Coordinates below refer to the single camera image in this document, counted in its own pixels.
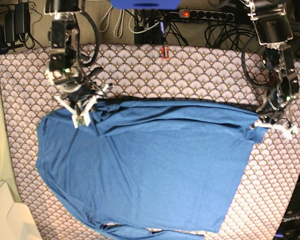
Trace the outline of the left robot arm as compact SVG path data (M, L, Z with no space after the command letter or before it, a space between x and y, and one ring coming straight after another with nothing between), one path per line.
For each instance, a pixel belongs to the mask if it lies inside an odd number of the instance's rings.
M264 47L263 65L268 70L268 83L257 83L248 72L245 54L247 46L242 48L241 64L245 78L255 88L265 89L261 106L257 114L264 123L279 121L284 111L299 96L299 80L295 69L292 47L293 32L287 18L284 0L246 0L247 14L253 23L252 38Z

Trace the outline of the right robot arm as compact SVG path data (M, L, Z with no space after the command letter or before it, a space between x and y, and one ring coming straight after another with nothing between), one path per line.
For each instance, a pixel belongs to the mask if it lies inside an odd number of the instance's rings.
M47 0L44 7L44 14L53 17L47 34L50 53L45 76L72 107L79 107L84 100L97 93L97 87L93 86L83 70L95 62L100 48L99 30L85 11L85 3L84 0ZM92 56L81 52L77 14L82 15L92 27L95 38Z

